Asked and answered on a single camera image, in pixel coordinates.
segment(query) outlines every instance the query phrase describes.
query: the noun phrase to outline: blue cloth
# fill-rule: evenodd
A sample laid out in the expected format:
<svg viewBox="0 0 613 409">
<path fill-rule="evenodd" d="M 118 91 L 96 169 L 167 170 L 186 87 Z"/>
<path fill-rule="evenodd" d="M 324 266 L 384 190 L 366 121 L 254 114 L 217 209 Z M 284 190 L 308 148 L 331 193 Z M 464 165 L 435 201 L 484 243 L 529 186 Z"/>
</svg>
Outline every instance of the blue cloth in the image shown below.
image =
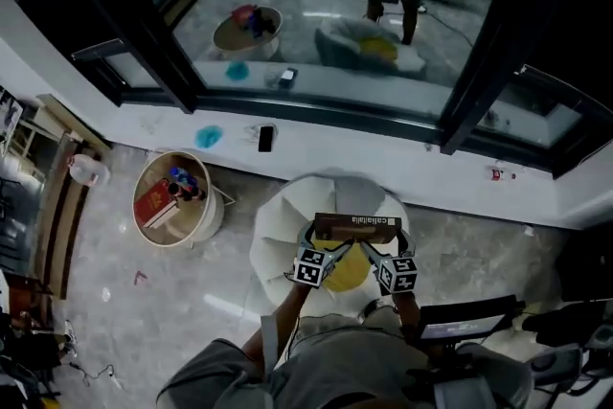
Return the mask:
<svg viewBox="0 0 613 409">
<path fill-rule="evenodd" d="M 228 65 L 226 76 L 233 80 L 245 80 L 249 77 L 249 67 L 244 61 L 233 61 Z"/>
<path fill-rule="evenodd" d="M 211 148 L 223 135 L 219 126 L 210 125 L 199 129 L 195 134 L 195 144 L 198 148 Z"/>
</svg>

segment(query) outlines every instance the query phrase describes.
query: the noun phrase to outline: window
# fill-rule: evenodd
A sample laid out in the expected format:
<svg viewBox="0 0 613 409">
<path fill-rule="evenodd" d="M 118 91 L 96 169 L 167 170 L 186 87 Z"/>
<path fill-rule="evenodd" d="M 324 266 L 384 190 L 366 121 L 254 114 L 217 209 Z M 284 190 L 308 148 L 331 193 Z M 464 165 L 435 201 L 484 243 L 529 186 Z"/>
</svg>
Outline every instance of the window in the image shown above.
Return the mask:
<svg viewBox="0 0 613 409">
<path fill-rule="evenodd" d="M 17 2 L 116 104 L 339 125 L 555 175 L 613 136 L 613 104 L 548 51 L 572 0 Z"/>
</svg>

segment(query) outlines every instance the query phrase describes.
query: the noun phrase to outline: white round chair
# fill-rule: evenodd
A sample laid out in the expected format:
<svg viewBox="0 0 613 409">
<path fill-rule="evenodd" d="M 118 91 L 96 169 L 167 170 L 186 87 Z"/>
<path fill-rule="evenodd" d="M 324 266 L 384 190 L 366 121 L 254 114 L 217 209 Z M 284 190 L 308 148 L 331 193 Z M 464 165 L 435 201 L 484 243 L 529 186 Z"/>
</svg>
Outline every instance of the white round chair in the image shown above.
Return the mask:
<svg viewBox="0 0 613 409">
<path fill-rule="evenodd" d="M 249 258 L 261 285 L 278 306 L 292 287 L 284 273 L 291 271 L 298 250 L 298 234 L 316 213 L 393 216 L 402 220 L 409 233 L 409 220 L 404 205 L 372 181 L 353 176 L 308 175 L 290 182 L 256 215 L 254 238 Z M 397 254 L 397 239 L 375 246 L 382 253 Z M 355 317 L 370 301 L 381 296 L 373 273 L 354 289 L 337 292 L 313 289 L 301 311 L 302 316 L 338 313 Z"/>
</svg>

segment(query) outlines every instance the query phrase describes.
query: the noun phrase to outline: round basket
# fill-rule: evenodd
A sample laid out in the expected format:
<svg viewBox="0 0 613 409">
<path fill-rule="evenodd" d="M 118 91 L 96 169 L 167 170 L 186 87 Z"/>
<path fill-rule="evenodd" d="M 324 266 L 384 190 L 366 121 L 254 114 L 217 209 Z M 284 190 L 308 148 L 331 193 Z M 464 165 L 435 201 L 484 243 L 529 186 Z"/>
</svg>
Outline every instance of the round basket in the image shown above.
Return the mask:
<svg viewBox="0 0 613 409">
<path fill-rule="evenodd" d="M 271 7 L 262 7 L 265 18 L 272 19 L 277 27 L 274 33 L 262 33 L 255 39 L 251 32 L 238 27 L 232 16 L 227 17 L 213 33 L 213 44 L 226 60 L 267 61 L 279 50 L 278 35 L 283 25 L 281 13 Z"/>
<path fill-rule="evenodd" d="M 158 247 L 174 247 L 206 240 L 219 229 L 223 219 L 223 198 L 211 184 L 207 168 L 195 156 L 184 151 L 166 152 L 151 161 L 136 183 L 132 203 L 160 179 L 166 177 L 172 182 L 170 169 L 174 167 L 189 172 L 198 182 L 198 188 L 206 191 L 207 197 L 204 201 L 178 200 L 179 212 L 157 229 L 141 226 L 132 206 L 132 218 L 139 232 L 147 241 Z"/>
</svg>

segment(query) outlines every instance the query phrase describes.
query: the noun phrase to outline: yellow object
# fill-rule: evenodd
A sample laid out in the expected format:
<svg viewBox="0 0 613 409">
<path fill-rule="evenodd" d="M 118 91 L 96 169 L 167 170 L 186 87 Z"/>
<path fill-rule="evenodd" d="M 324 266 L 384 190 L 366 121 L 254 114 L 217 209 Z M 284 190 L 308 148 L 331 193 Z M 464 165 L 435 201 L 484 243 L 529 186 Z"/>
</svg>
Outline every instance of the yellow object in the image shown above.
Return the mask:
<svg viewBox="0 0 613 409">
<path fill-rule="evenodd" d="M 325 248 L 334 249 L 342 242 L 337 240 L 315 239 L 313 245 L 315 249 L 321 251 Z M 371 270 L 371 264 L 360 249 L 358 244 L 354 244 L 351 250 L 343 257 L 343 260 L 336 264 L 334 271 L 322 283 L 331 291 L 348 291 L 358 288 L 364 283 Z"/>
<path fill-rule="evenodd" d="M 397 47 L 383 37 L 364 37 L 358 44 L 363 54 L 375 55 L 388 61 L 396 61 L 398 58 Z"/>
<path fill-rule="evenodd" d="M 52 400 L 50 398 L 41 398 L 40 401 L 42 402 L 42 406 L 45 409 L 59 409 L 60 407 L 59 402 L 57 402 L 57 400 Z"/>
</svg>

